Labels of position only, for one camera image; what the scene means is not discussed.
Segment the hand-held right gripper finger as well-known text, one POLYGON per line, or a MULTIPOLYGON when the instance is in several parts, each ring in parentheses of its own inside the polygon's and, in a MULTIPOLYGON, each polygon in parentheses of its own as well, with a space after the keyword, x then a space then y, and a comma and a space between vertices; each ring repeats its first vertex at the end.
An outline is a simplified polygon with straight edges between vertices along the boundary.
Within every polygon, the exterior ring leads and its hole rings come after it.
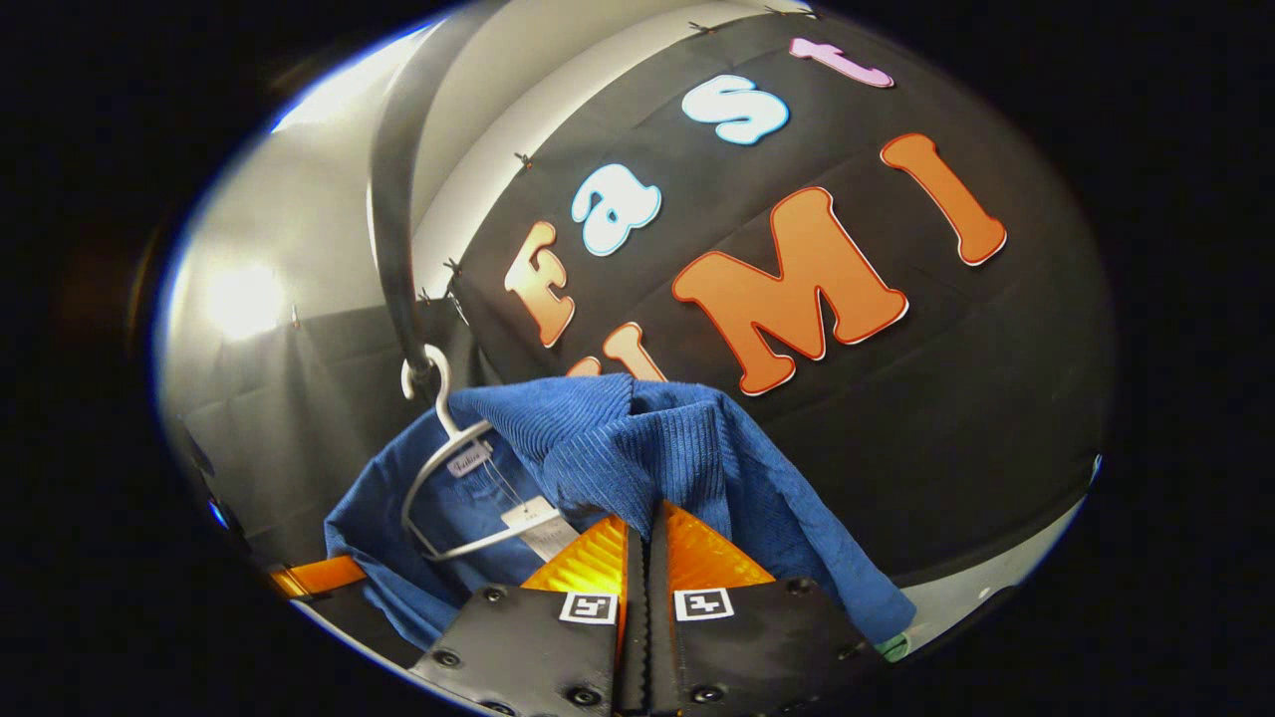
POLYGON ((414 663, 448 699, 505 716, 641 709, 643 541, 616 515, 583 532, 520 586, 478 589, 414 663))
POLYGON ((654 716, 817 716, 887 669, 816 580, 779 580, 669 501, 646 577, 654 716))

